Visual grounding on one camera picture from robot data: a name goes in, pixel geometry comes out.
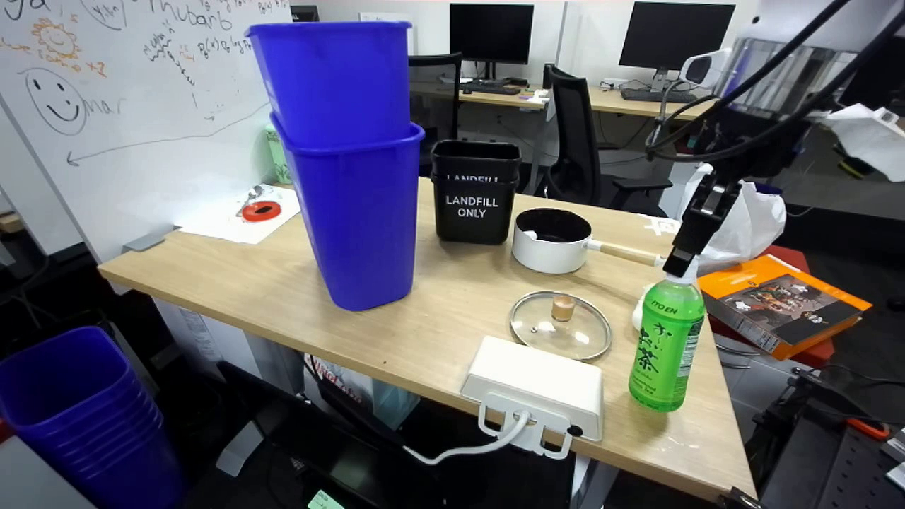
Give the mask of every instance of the book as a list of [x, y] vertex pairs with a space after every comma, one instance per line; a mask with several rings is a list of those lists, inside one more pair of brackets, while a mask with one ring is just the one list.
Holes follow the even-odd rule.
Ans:
[[872, 308], [780, 256], [762, 253], [698, 276], [709, 320], [723, 321], [774, 359], [790, 359], [853, 328]]

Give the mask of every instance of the black trash can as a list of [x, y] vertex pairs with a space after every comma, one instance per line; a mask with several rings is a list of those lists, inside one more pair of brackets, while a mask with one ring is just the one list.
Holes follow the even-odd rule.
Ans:
[[439, 142], [431, 160], [435, 235], [449, 243], [504, 243], [521, 171], [517, 147]]

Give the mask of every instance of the green soda bottle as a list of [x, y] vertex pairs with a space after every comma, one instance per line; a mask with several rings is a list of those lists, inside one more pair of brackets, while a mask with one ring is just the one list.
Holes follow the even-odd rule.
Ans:
[[695, 286], [698, 256], [680, 262], [672, 272], [684, 274], [668, 272], [668, 276], [644, 294], [639, 347], [629, 375], [629, 393], [657, 412], [682, 407], [708, 310]]

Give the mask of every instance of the stacked blue bins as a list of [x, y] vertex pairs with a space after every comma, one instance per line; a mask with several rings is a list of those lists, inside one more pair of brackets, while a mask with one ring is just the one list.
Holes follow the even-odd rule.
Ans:
[[408, 21], [250, 28], [318, 267], [349, 310], [412, 289], [424, 129], [411, 125], [405, 30]]
[[97, 505], [166, 509], [183, 496], [156, 400], [97, 325], [2, 359], [0, 416]]

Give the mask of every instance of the small pot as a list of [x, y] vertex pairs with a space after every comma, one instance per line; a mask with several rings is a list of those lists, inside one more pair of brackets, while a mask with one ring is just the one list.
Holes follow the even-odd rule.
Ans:
[[576, 272], [585, 265], [588, 252], [607, 252], [644, 265], [661, 262], [658, 253], [595, 241], [590, 222], [568, 208], [527, 208], [516, 218], [513, 256], [532, 272]]

